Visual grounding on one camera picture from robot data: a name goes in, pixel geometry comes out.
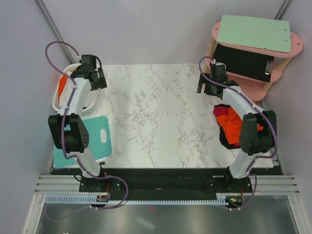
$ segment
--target wooden shelf leg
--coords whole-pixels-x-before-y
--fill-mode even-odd
[[[215,44],[216,44],[215,39],[211,38],[211,41],[210,41],[209,48],[208,48],[206,56],[210,56],[210,57],[213,56],[214,50],[215,50]],[[203,72],[204,73],[208,72],[208,65],[206,64],[206,61],[205,61]]]
[[[282,60],[282,62],[277,66],[276,71],[278,72],[282,72],[284,70],[284,68],[287,66],[287,64],[292,60],[292,58],[284,58]],[[262,91],[263,92],[267,92],[270,87],[273,85],[272,83],[266,83],[263,87],[262,87]]]
[[[285,58],[283,61],[277,66],[276,70],[278,72],[282,72],[287,64],[292,60],[292,58]]]
[[[273,85],[273,83],[274,82],[272,82],[272,83],[265,83],[265,85],[262,87],[262,91],[263,92],[267,92],[270,89],[270,87]]]

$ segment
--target pink shelf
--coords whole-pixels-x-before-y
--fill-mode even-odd
[[[229,80],[235,80],[239,87],[242,89],[244,94],[247,95],[252,101],[260,101],[262,100],[267,92],[263,92],[262,88],[264,83],[254,82],[249,79],[244,79],[232,75],[228,75]]]
[[[217,38],[218,38],[220,23],[221,22],[216,23],[213,27],[213,30],[212,30],[213,39],[216,42],[218,42]],[[278,57],[278,58],[295,57],[296,55],[298,55],[300,53],[300,51],[303,48],[303,42],[300,39],[300,37],[298,37],[295,33],[292,33],[292,32],[291,32],[291,51],[288,53],[273,51],[273,50],[266,50],[266,49],[259,49],[259,48],[242,46],[242,45],[234,45],[234,44],[228,44],[228,43],[219,43],[219,44],[227,46],[227,47],[231,47],[234,49],[246,50],[246,51],[255,52],[258,54],[270,55],[270,56],[274,56],[274,57]]]
[[[210,73],[210,66],[209,66],[210,61],[211,61],[210,58],[207,58],[207,59],[205,60],[207,66],[208,66],[208,73]],[[283,74],[283,72],[278,72],[278,71],[276,71],[276,70],[274,69],[274,68],[277,67],[277,66],[278,66],[278,62],[277,62],[276,60],[274,60],[274,62],[273,62],[272,74],[271,74],[271,81],[270,81],[269,83],[277,81],[278,79],[280,79],[280,77],[281,77],[282,74]],[[235,74],[235,73],[232,73],[232,72],[226,72],[226,74],[227,74],[227,75],[230,75],[230,76],[235,76],[235,77],[238,77],[238,78],[249,79],[249,80],[256,81],[256,82],[265,83],[265,82],[263,82],[263,81],[261,81],[261,80],[253,79],[253,78],[250,78],[250,77],[241,76],[241,75],[239,75],[239,74]]]

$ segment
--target pink oval shelf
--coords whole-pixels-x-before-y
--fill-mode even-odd
[[[213,39],[218,42],[218,33],[220,28],[220,23],[218,22],[214,25],[212,30]],[[303,43],[300,37],[298,37],[295,33],[291,32],[291,51],[288,53],[285,52],[279,52],[279,51],[273,51],[273,50],[266,50],[266,49],[259,49],[254,47],[248,47],[248,46],[242,46],[242,45],[234,45],[234,44],[228,44],[228,43],[219,43],[220,45],[224,45],[227,47],[231,47],[238,50],[245,50],[250,52],[255,52],[258,54],[264,54],[264,55],[270,55],[278,58],[292,58],[295,57],[300,53],[300,51],[303,48]]]

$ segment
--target metal pole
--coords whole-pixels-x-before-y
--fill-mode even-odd
[[[293,0],[284,0],[276,13],[274,20],[281,20],[292,2]]]
[[[40,12],[42,13],[42,16],[45,18],[45,21],[47,22],[47,24],[48,24],[49,28],[51,29],[52,33],[54,34],[55,38],[57,40],[64,41],[62,35],[60,34],[57,26],[55,25],[55,23],[51,17],[46,5],[43,3],[42,0],[34,0],[34,1],[35,1],[36,5],[38,6]],[[64,55],[66,56],[68,62],[70,64],[75,63],[75,59],[73,58],[73,56],[69,52],[68,48],[63,44],[60,44],[60,47],[61,47]]]

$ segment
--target white laundry basket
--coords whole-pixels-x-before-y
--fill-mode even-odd
[[[67,75],[70,76],[72,74],[72,72],[74,70],[76,70],[77,67],[80,65],[81,65],[81,63],[71,64],[64,69],[63,73],[66,73]],[[61,106],[64,104],[63,102],[66,101],[66,98],[62,98],[62,97],[66,97],[67,95],[69,95],[70,92],[72,91],[72,88],[73,88],[73,83],[69,78],[67,78],[66,85],[65,85],[64,90],[63,90],[61,97],[60,97],[61,100],[59,100],[59,83],[58,83],[58,86],[57,86],[57,89],[54,93],[54,97],[53,97],[53,101],[52,101],[52,106],[53,106],[54,110],[56,110],[58,112],[61,109]],[[88,94],[87,99],[84,103],[84,106],[86,108],[83,109],[82,113],[81,113],[83,116],[87,116],[93,112],[95,104],[97,102],[97,98],[98,98],[98,90],[91,91]]]

